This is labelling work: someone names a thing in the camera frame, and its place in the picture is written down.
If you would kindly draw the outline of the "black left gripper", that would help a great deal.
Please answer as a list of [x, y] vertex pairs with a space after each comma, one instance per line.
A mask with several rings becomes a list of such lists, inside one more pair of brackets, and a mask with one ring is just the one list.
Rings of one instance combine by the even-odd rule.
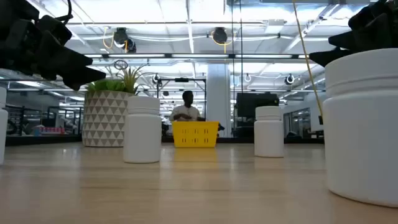
[[82, 85], [105, 79], [106, 74], [88, 68], [92, 60], [68, 49], [65, 44], [72, 33], [66, 28], [72, 18], [72, 4], [61, 17], [39, 17], [39, 11], [28, 1], [1, 0], [1, 68], [27, 75], [38, 73], [78, 91]]

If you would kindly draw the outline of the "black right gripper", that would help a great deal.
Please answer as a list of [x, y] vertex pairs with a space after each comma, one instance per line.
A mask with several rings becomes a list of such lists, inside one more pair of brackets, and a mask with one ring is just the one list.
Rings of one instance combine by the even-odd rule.
[[328, 42], [335, 48], [312, 52], [309, 59], [326, 67], [341, 57], [375, 49], [397, 48], [397, 1], [378, 0], [362, 8], [348, 22], [352, 31], [334, 35]]

